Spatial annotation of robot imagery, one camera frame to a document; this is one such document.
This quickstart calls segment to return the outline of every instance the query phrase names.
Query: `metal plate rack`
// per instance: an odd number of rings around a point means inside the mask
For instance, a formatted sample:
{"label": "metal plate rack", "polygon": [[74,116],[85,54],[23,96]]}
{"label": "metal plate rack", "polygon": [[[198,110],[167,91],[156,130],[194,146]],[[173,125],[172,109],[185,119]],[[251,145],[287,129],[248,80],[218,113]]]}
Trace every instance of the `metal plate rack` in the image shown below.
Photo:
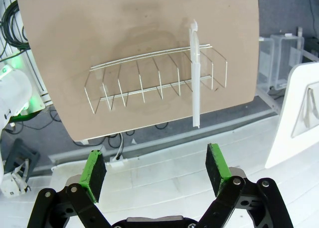
{"label": "metal plate rack", "polygon": [[[227,85],[227,59],[210,44],[199,46],[201,56],[200,81],[213,90],[214,81],[222,88]],[[181,86],[191,88],[190,47],[180,47],[122,58],[91,67],[84,91],[92,113],[95,114],[101,101],[106,101],[109,111],[114,109],[114,99],[121,98],[123,106],[128,106],[131,95],[158,91],[159,98],[165,99],[166,88],[172,87],[177,96],[182,96]],[[92,84],[99,84],[102,96]]]}

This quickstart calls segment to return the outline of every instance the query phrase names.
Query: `screw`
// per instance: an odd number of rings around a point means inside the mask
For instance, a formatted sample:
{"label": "screw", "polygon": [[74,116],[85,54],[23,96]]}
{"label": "screw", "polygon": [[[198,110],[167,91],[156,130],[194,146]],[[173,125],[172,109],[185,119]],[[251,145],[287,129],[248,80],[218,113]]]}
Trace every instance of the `screw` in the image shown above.
{"label": "screw", "polygon": [[269,182],[267,181],[263,181],[261,184],[263,185],[263,187],[269,187]]}
{"label": "screw", "polygon": [[241,183],[241,181],[239,180],[239,178],[235,178],[234,181],[233,181],[233,183],[234,183],[235,185],[239,185],[239,184]]}
{"label": "screw", "polygon": [[78,189],[76,187],[71,188],[71,192],[76,192]]}

